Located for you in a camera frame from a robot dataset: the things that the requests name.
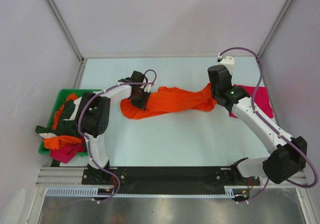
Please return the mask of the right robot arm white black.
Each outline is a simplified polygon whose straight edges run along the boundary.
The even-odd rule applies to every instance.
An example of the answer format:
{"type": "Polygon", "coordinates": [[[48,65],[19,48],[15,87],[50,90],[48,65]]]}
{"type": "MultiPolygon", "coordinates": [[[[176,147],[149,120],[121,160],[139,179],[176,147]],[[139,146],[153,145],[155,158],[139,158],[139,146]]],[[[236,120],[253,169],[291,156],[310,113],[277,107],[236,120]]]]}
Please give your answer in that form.
{"type": "Polygon", "coordinates": [[[252,102],[249,93],[241,86],[232,85],[232,76],[223,65],[208,68],[211,95],[218,105],[243,121],[259,138],[269,157],[244,158],[236,163],[230,178],[242,185],[249,177],[261,176],[280,184],[302,171],[306,166],[307,142],[299,136],[294,138],[274,123],[252,102]]]}

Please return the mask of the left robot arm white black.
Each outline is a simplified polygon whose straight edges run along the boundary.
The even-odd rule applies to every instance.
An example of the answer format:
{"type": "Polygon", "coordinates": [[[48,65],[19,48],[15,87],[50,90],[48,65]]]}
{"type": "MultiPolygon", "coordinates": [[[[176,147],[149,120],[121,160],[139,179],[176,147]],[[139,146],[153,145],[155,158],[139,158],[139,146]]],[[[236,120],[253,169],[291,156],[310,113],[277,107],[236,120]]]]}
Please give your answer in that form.
{"type": "Polygon", "coordinates": [[[144,73],[134,71],[130,77],[118,80],[117,84],[98,92],[85,92],[77,109],[77,131],[84,138],[89,155],[85,180],[90,178],[105,184],[114,177],[106,154],[104,133],[110,119],[110,108],[124,99],[129,99],[139,109],[145,109],[150,89],[157,73],[148,69],[144,73]]]}

